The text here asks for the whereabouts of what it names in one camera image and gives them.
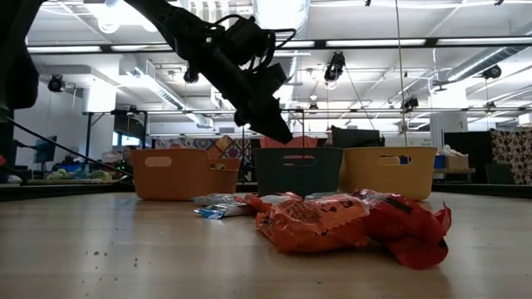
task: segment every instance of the window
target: window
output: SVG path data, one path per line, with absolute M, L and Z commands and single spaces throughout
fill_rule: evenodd
M 130 136 L 122 136 L 122 145 L 140 145 L 140 139 Z
M 113 132 L 113 146 L 118 145 L 118 133 Z

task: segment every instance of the yellow plastic bin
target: yellow plastic bin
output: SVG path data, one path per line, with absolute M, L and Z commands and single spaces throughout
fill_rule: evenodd
M 351 193 L 356 188 L 367 188 L 412 200 L 427 199 L 431 194 L 436 152 L 434 147 L 345 149 L 339 189 Z

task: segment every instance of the storage bin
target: storage bin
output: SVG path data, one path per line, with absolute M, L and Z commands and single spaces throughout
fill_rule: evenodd
M 261 196 L 337 191 L 342 149 L 254 149 L 253 154 Z
M 135 190 L 145 200 L 182 200 L 236 191 L 240 159 L 209 159 L 203 149 L 143 149 L 131 152 Z M 223 164 L 223 169 L 212 169 Z
M 424 200 L 431 194 L 436 152 L 433 147 L 345 149 L 339 189 L 351 193 L 367 188 Z M 398 163 L 392 156 L 406 157 L 407 163 Z
M 446 156 L 445 168 L 453 170 L 468 170 L 469 155 L 463 156 Z

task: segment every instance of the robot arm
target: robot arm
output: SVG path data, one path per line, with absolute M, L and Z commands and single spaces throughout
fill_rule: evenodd
M 209 23 L 183 8 L 170 5 L 166 0 L 125 1 L 151 21 L 177 55 L 188 61 L 189 69 L 185 77 L 194 78 L 203 74 L 234 105 L 237 110 L 234 121 L 238 126 L 250 124 L 251 130 L 284 143 L 292 139 L 280 115 L 278 100 L 273 98 L 273 93 L 287 78 L 279 64 L 269 64 L 275 49 L 282 46 L 276 45 L 275 33 L 292 32 L 294 35 L 295 30 L 263 30 L 254 23 L 254 18 L 245 19 L 237 15 Z M 21 7 L 26 2 L 40 6 L 42 0 L 22 0 Z M 27 30 L 27 23 L 31 24 L 36 13 L 26 15 Z M 229 17 L 238 20 L 225 30 L 219 24 Z M 27 30 L 15 34 L 14 41 L 20 49 L 25 47 L 23 39 Z M 1 53 L 7 50 L 6 46 L 3 42 Z M 257 58 L 260 63 L 254 66 Z M 247 64 L 249 68 L 241 69 Z

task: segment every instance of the cardboard box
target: cardboard box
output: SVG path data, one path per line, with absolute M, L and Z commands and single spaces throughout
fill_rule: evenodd
M 469 155 L 446 156 L 446 169 L 469 169 Z

